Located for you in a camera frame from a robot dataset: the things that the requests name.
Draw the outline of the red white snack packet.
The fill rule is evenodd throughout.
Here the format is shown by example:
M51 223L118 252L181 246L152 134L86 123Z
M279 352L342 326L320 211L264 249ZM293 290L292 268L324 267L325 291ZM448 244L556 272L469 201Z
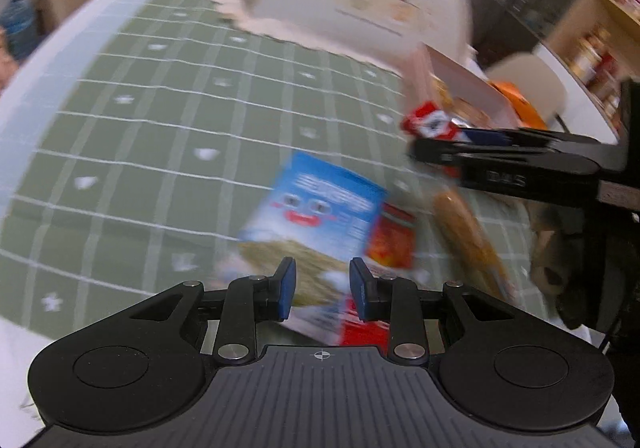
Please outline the red white snack packet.
M448 113L432 101L427 101L408 112L402 119L400 128L414 137L470 142L461 127L454 124Z

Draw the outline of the blue white snack bag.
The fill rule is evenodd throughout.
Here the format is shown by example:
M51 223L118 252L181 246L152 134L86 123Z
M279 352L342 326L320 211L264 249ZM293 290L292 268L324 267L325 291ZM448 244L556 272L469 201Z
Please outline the blue white snack bag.
M348 264L366 253L385 198L370 179L294 153L217 265L214 283L271 275L283 257L293 257L296 288L284 325L336 345L346 318Z

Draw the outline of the red yellow snack packet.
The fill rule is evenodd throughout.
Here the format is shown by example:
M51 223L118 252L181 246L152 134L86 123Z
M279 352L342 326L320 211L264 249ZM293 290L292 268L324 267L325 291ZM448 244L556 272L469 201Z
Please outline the red yellow snack packet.
M415 245L416 218L385 202L362 258L375 277L407 277L412 268ZM360 320L354 299L347 298L342 316L341 346L374 345L385 354L390 336L388 330L390 327L383 321L365 323Z

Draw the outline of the pink open box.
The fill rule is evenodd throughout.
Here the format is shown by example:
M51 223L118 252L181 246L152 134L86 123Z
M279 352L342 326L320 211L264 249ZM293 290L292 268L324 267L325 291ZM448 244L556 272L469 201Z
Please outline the pink open box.
M515 129L520 125L510 102L487 81L469 71L447 55L421 44L400 66L405 113L425 102L442 107L442 97L435 81L444 83L450 97L461 98L480 109L498 129Z

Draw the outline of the orange snack bag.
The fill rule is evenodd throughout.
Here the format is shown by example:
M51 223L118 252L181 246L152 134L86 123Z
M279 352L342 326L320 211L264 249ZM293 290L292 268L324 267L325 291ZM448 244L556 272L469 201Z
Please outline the orange snack bag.
M518 87L506 81L489 81L489 84L502 94L513 108L522 127L535 130L547 130L548 125L541 119L535 107L526 100Z

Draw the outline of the long bread stick packet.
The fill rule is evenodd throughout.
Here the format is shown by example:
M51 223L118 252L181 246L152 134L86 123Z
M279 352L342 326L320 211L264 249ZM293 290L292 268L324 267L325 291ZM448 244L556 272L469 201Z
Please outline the long bread stick packet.
M511 281L502 260L474 213L457 190L445 189L432 197L436 225L462 265L469 285L512 304Z

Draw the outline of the brown plush toy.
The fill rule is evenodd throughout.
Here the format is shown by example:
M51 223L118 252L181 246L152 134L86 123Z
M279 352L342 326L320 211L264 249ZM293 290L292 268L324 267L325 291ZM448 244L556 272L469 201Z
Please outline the brown plush toy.
M539 202L527 206L534 242L530 249L529 276L547 295L559 295L566 286L567 268L562 250L562 222L556 208Z

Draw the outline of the wooden shelf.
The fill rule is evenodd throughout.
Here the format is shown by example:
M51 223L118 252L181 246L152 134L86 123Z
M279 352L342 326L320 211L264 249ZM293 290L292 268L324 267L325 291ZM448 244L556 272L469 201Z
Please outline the wooden shelf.
M639 0L575 0L546 45L617 131L620 81L639 75Z

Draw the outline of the green checked tablecloth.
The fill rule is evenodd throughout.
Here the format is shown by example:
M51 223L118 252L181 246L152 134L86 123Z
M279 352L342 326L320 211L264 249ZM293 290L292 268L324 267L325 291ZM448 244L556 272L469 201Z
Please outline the green checked tablecloth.
M398 75L239 30L211 0L117 0L2 103L1 315L40 335L292 255L288 324L336 343L366 225L331 235L328 253L238 242L293 153L370 179L416 217L419 286L462 274L431 211L449 183L406 155Z

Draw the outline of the blue water bottle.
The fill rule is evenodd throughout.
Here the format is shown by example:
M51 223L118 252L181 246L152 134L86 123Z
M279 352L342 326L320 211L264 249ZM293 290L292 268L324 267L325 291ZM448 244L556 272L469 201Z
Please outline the blue water bottle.
M9 0L1 11L1 27L6 33L6 43L14 60L26 60L39 41L37 16L32 2Z

